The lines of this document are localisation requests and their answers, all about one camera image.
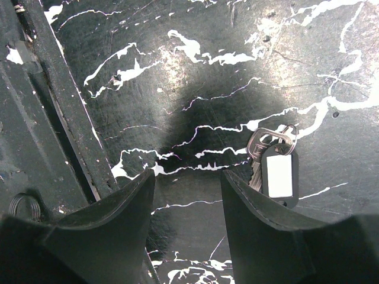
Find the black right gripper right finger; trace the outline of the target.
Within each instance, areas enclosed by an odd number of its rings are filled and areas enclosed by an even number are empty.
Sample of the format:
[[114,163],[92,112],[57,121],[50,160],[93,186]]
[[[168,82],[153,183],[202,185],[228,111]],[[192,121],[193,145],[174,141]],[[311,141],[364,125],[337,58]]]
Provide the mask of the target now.
[[377,283],[378,216],[331,224],[294,212],[221,174],[236,283]]

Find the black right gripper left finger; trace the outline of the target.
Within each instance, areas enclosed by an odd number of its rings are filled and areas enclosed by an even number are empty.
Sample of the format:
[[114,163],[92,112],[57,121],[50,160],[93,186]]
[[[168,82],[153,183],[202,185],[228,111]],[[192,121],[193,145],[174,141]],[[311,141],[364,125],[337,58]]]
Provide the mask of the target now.
[[155,189],[146,170],[55,224],[1,216],[2,283],[137,283]]

